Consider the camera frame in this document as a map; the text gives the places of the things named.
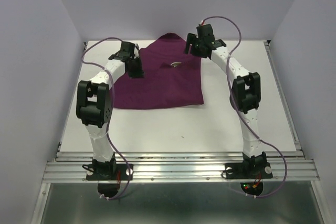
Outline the steel instrument tray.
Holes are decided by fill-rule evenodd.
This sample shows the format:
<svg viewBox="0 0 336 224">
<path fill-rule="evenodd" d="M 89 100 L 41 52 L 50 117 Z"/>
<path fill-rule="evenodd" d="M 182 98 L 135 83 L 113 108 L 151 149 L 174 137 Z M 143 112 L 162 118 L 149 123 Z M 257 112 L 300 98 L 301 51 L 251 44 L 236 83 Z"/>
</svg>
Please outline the steel instrument tray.
<svg viewBox="0 0 336 224">
<path fill-rule="evenodd" d="M 182 64 L 181 62 L 173 62 L 173 63 L 170 64 L 170 66 L 175 68 L 175 67 L 177 67 L 181 64 Z"/>
</svg>

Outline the purple cloth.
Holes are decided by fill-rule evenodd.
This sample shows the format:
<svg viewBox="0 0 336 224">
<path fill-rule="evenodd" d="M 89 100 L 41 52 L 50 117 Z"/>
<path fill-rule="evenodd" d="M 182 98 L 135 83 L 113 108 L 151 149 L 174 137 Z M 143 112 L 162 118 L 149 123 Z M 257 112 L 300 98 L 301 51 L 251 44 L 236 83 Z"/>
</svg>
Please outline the purple cloth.
<svg viewBox="0 0 336 224">
<path fill-rule="evenodd" d="M 185 54 L 185 40 L 175 33 L 162 35 L 140 49 L 144 78 L 124 74 L 114 83 L 118 109 L 167 109 L 204 103 L 201 59 Z M 173 62 L 181 62 L 171 67 Z"/>
</svg>

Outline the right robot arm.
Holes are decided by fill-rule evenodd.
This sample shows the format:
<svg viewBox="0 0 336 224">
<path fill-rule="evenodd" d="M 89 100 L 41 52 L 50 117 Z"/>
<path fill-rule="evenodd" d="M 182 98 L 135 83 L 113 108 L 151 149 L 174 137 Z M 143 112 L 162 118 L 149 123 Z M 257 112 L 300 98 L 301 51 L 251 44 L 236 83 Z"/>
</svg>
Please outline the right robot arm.
<svg viewBox="0 0 336 224">
<path fill-rule="evenodd" d="M 197 33 L 189 33 L 184 53 L 208 58 L 224 72 L 227 78 L 229 100 L 241 124 L 243 155 L 256 158 L 263 153 L 259 137 L 257 110 L 261 101 L 261 77 L 243 67 L 229 52 L 227 45 L 216 39 L 210 24 L 198 25 Z"/>
</svg>

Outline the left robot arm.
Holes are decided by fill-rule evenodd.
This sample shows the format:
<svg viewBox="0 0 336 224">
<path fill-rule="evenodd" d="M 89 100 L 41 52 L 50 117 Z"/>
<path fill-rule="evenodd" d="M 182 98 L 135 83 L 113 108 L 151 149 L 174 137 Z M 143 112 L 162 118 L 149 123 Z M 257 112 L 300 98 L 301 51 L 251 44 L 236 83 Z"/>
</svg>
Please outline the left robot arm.
<svg viewBox="0 0 336 224">
<path fill-rule="evenodd" d="M 89 133 L 93 162 L 100 164 L 99 173 L 110 179 L 117 172 L 117 166 L 111 162 L 116 149 L 112 146 L 108 134 L 114 104 L 114 83 L 124 74 L 131 79 L 144 77 L 139 46 L 122 41 L 119 51 L 108 58 L 105 66 L 84 59 L 82 63 L 96 66 L 100 71 L 89 80 L 79 81 L 76 116 Z"/>
</svg>

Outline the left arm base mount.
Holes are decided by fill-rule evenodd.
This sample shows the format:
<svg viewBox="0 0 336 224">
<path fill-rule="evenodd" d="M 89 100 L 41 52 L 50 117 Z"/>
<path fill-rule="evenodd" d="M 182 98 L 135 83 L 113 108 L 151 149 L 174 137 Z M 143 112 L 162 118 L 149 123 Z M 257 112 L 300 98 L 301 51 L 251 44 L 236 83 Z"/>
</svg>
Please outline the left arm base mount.
<svg viewBox="0 0 336 224">
<path fill-rule="evenodd" d="M 90 164 L 83 164 L 82 168 L 86 171 L 86 180 L 97 182 L 97 192 L 106 200 L 120 198 L 133 179 L 134 165 L 117 163 L 114 155 L 109 162 L 93 159 Z"/>
</svg>

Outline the aluminium front rail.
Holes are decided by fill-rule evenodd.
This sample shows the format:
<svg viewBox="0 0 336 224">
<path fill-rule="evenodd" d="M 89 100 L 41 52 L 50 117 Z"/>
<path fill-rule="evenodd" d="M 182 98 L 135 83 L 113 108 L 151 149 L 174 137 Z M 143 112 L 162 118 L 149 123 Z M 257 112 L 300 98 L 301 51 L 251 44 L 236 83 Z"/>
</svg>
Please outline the aluminium front rail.
<svg viewBox="0 0 336 224">
<path fill-rule="evenodd" d="M 124 154 L 134 165 L 133 183 L 225 182 L 221 173 L 226 163 L 241 162 L 238 152 L 196 153 L 136 153 Z M 273 182 L 287 175 L 288 181 L 315 181 L 319 174 L 313 160 L 305 159 L 302 151 L 286 152 L 281 159 L 275 152 L 268 153 Z M 47 163 L 44 183 L 85 183 L 83 164 L 91 162 L 90 152 L 59 152 L 54 161 Z"/>
</svg>

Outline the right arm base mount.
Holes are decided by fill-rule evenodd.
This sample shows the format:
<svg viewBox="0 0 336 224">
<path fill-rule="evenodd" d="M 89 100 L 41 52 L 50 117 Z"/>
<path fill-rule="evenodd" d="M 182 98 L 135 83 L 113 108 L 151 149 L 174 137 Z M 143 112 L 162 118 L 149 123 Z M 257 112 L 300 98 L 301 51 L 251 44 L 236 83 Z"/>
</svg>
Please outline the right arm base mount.
<svg viewBox="0 0 336 224">
<path fill-rule="evenodd" d="M 235 163 L 225 163 L 221 177 L 228 180 L 242 180 L 241 189 L 248 196 L 262 198 L 263 179 L 272 179 L 272 169 L 267 161 L 267 155 L 262 152 L 258 156 L 248 157 L 243 154 L 243 160 Z"/>
</svg>

